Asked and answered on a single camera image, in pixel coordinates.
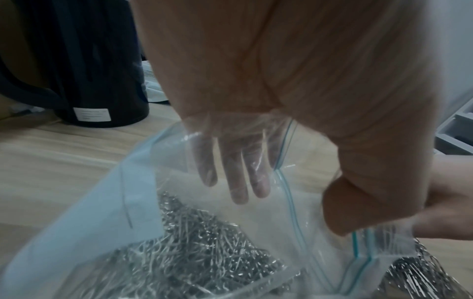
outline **wooden table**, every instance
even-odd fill
[[[85,195],[137,142],[178,120],[171,107],[153,104],[145,120],[114,129],[67,125],[51,112],[0,121],[0,265]],[[320,135],[304,134],[309,133],[293,139],[289,158],[304,165],[299,175],[319,191],[338,166],[336,148]],[[317,153],[300,154],[314,145]],[[473,291],[473,242],[423,243]]]

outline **sticker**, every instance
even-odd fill
[[[109,122],[110,113],[108,109],[89,109],[74,107],[75,115],[80,122]]]

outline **kettle handle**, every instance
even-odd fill
[[[0,94],[23,104],[46,109],[67,109],[68,102],[54,91],[18,80],[0,57]]]

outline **plastic bag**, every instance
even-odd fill
[[[275,115],[177,123],[23,248],[1,276],[0,297],[368,296],[414,242],[404,223],[347,237],[326,228],[321,193],[337,171],[333,150]],[[236,204],[244,190],[247,202]]]

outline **gloved hand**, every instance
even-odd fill
[[[437,1],[131,3],[145,53],[183,119],[277,110],[338,146],[342,176],[323,201],[334,232],[408,217],[423,207],[443,87]],[[195,157],[212,185],[211,139],[201,142],[209,151]],[[234,153],[223,165],[232,197],[241,203],[248,198],[240,154],[245,157],[247,142],[219,140],[221,151]],[[267,170],[255,167],[260,147],[251,152],[245,164],[254,192],[264,197]]]
[[[435,155],[427,205],[415,216],[419,238],[473,240],[473,158]]]

